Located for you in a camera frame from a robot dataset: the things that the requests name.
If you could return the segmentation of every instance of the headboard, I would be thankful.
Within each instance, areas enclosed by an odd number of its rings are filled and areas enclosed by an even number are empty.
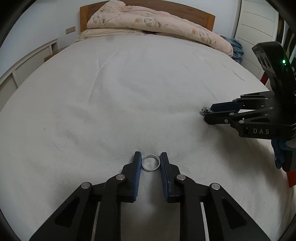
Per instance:
[[[121,0],[128,6],[142,6],[156,11],[168,12],[180,18],[187,19],[191,22],[197,23],[204,28],[212,31],[215,16],[201,11],[199,9],[189,7],[180,3],[163,1],[163,0]],[[100,9],[105,3],[98,2],[90,5],[80,7],[80,32],[87,29],[86,25],[91,16]]]

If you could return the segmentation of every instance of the metal bolt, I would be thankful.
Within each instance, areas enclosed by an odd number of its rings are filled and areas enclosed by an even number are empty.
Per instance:
[[[218,183],[213,183],[211,185],[211,187],[214,189],[214,190],[219,190],[220,189],[220,185]]]
[[[89,183],[82,183],[82,184],[81,184],[81,187],[82,187],[83,189],[88,189],[90,186],[91,186],[91,185],[90,185]]]
[[[118,174],[117,176],[116,176],[116,179],[117,180],[119,180],[119,181],[122,181],[123,179],[125,179],[125,175],[123,175],[123,174]]]
[[[179,175],[177,175],[177,179],[180,181],[184,181],[186,179],[186,176],[183,174],[179,174]]]

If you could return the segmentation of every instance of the white bed sheet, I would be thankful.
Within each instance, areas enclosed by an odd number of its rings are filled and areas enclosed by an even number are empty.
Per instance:
[[[210,126],[203,106],[265,91],[210,47],[165,36],[77,42],[39,67],[0,113],[0,208],[22,241],[84,181],[106,181],[142,155],[167,152],[197,183],[220,183],[272,241],[295,214],[295,192],[268,140]],[[178,240],[178,204],[160,172],[141,172],[122,204],[122,241]]]

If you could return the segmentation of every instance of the wall outlet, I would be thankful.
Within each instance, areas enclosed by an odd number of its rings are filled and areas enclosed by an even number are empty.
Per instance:
[[[69,33],[72,33],[72,32],[75,32],[76,31],[76,27],[71,27],[71,28],[67,28],[66,29],[66,34],[69,34]]]

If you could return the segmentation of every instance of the silver ring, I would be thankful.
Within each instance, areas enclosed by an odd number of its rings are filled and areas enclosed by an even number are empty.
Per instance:
[[[147,158],[150,158],[150,157],[152,157],[152,158],[154,158],[155,160],[158,161],[158,165],[157,165],[157,167],[154,168],[154,169],[147,169],[147,168],[145,168],[144,165],[143,165],[143,161],[145,161]],[[159,168],[159,166],[160,166],[160,159],[159,159],[159,157],[156,156],[156,155],[148,155],[148,156],[146,156],[146,157],[144,157],[144,158],[142,159],[142,167],[143,167],[143,169],[144,169],[145,171],[147,171],[147,172],[154,172],[154,171],[156,171],[156,170]]]

